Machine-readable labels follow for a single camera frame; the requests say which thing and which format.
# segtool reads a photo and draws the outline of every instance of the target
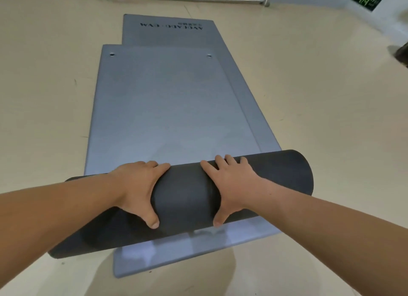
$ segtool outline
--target person's left arm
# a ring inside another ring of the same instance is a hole
[[[169,168],[167,163],[136,162],[108,174],[0,194],[0,288],[110,207],[157,228],[150,196]]]

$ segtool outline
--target person's right arm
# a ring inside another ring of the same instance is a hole
[[[221,193],[214,218],[250,209],[290,236],[363,296],[406,295],[408,229],[259,177],[241,158],[202,161]]]

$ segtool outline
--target glossy tile floor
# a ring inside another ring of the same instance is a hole
[[[408,226],[408,69],[341,10],[154,0],[0,0],[0,191],[81,175],[103,44],[123,14],[215,21],[314,196]],[[354,295],[280,234],[117,280],[112,251],[44,255],[0,295]]]

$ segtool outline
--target black rolled mat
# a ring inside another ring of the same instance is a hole
[[[245,156],[261,177],[290,189],[312,195],[312,170],[302,154],[285,150]],[[212,226],[221,196],[200,163],[172,166],[156,183],[151,202],[160,219],[157,229],[150,229],[135,216],[113,207],[90,221],[48,253],[64,258],[139,242],[172,236]],[[257,216],[244,209],[233,213],[226,222]]]

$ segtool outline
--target person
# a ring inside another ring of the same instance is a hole
[[[214,217],[250,209],[290,236],[363,296],[405,295],[408,229],[282,187],[240,163],[216,156],[218,169],[201,166],[221,193]],[[0,194],[0,287],[106,209],[118,206],[150,228],[159,218],[150,204],[156,181],[170,164],[124,164],[108,174]]]

